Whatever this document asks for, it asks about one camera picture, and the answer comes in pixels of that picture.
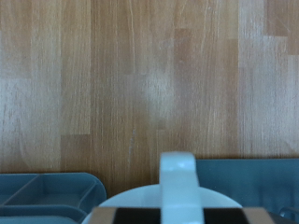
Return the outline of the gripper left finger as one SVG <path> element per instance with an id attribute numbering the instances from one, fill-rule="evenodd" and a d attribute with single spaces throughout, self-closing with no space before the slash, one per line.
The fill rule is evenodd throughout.
<path id="1" fill-rule="evenodd" d="M 90 224 L 161 224 L 159 208 L 97 207 Z"/>

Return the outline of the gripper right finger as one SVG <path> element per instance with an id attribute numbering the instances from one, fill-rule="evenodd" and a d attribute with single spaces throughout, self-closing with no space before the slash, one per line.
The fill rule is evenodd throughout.
<path id="1" fill-rule="evenodd" d="M 205 224 L 276 224 L 263 208 L 205 208 Z"/>

